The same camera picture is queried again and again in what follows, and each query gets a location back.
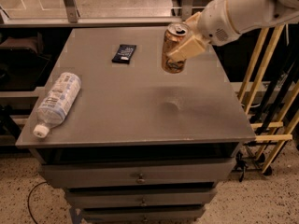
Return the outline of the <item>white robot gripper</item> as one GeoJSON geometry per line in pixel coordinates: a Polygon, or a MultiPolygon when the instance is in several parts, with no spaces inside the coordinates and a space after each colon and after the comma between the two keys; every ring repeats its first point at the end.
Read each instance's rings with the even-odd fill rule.
{"type": "Polygon", "coordinates": [[[234,28],[228,13],[228,0],[213,0],[200,13],[191,15],[185,24],[193,32],[203,35],[191,35],[184,38],[173,49],[166,53],[174,62],[195,57],[206,50],[208,40],[211,45],[223,46],[237,40],[240,33],[234,28]]]}

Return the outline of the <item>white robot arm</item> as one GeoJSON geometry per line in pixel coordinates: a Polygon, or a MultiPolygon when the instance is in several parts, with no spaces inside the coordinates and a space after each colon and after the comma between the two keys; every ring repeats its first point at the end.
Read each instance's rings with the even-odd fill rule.
{"type": "Polygon", "coordinates": [[[180,62],[258,28],[299,21],[299,0],[213,0],[185,23],[190,32],[167,56],[180,62]]]}

